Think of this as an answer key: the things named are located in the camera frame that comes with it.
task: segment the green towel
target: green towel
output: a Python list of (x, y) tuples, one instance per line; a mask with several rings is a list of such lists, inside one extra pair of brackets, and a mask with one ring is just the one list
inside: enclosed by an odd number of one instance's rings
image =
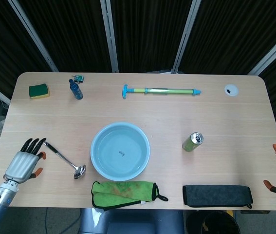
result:
[(92, 205), (105, 211), (120, 208), (141, 201), (154, 201), (168, 198), (159, 194), (156, 183), (145, 181), (133, 182), (95, 182), (92, 185)]

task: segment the robot finger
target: robot finger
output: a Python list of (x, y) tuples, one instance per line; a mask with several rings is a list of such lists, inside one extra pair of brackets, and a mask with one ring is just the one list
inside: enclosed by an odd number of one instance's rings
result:
[(39, 159), (39, 160), (40, 160), (41, 158), (42, 158), (43, 160), (45, 160), (45, 159), (47, 158), (45, 152), (40, 152), (37, 156), (38, 156), (38, 159)]
[(43, 138), (39, 141), (39, 143), (36, 145), (36, 147), (33, 149), (32, 154), (37, 154), (39, 149), (41, 148), (42, 144), (45, 142), (46, 138)]
[(32, 152), (32, 150), (33, 150), (33, 148), (34, 148), (34, 146), (36, 145), (36, 143), (39, 141), (39, 138), (36, 138), (31, 144), (30, 144), (30, 146), (29, 146), (29, 148), (27, 149), (27, 153), (31, 153)]
[(22, 146), (22, 148), (21, 148), (21, 152), (25, 152), (26, 151), (26, 149), (27, 149), (27, 147), (29, 146), (29, 144), (30, 144), (30, 142), (32, 141), (33, 139), (32, 138), (30, 138), (30, 139), (28, 139), (25, 143), (24, 143), (24, 145)]
[(39, 174), (42, 172), (42, 167), (38, 168), (34, 173), (32, 173), (30, 175), (30, 178), (29, 179), (34, 179), (36, 178), (37, 176), (39, 176)]
[(273, 186), (268, 180), (264, 180), (263, 183), (268, 190), (270, 190), (273, 193), (276, 193), (276, 187)]

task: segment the sponge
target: sponge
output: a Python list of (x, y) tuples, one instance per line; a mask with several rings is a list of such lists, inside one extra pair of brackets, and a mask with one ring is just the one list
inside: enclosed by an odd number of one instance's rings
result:
[(29, 87), (29, 95), (31, 99), (46, 98), (50, 96), (48, 86), (46, 84), (34, 85)]

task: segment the blue nozzle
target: blue nozzle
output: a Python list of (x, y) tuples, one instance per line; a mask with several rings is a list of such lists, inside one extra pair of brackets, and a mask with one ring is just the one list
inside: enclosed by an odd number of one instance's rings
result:
[(201, 94), (201, 91), (198, 89), (193, 89), (193, 95)]
[(127, 84), (124, 85), (123, 87), (123, 99), (126, 99), (126, 95), (127, 95)]
[(128, 89), (127, 88), (127, 84), (124, 84), (124, 87), (123, 87), (123, 99), (126, 99), (126, 95), (127, 93), (134, 93), (134, 89)]

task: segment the table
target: table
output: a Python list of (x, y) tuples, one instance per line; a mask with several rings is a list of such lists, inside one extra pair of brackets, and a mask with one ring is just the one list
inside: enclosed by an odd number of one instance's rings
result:
[[(73, 179), (73, 170), (43, 146), (46, 161), (37, 179), (21, 184), (12, 206), (92, 207), (94, 181), (106, 181), (94, 169), (90, 146), (105, 125), (127, 121), (139, 126), (151, 145), (146, 169), (134, 180), (156, 182), (169, 202), (156, 200), (136, 209), (191, 209), (183, 204), (187, 184), (234, 184), (251, 188), (254, 210), (276, 210), (276, 123), (263, 80), (256, 76), (108, 74), (84, 75), (84, 98), (76, 100), (68, 79), (75, 73), (24, 73), (17, 81), (0, 137), (0, 184), (6, 168), (28, 138), (48, 142), (76, 165), (86, 164), (85, 177)], [(28, 87), (47, 83), (50, 97), (30, 99)], [(196, 88), (201, 95), (131, 94), (129, 87)], [(236, 97), (224, 92), (227, 84), (239, 88)], [(182, 142), (201, 132), (203, 144), (185, 152)]]

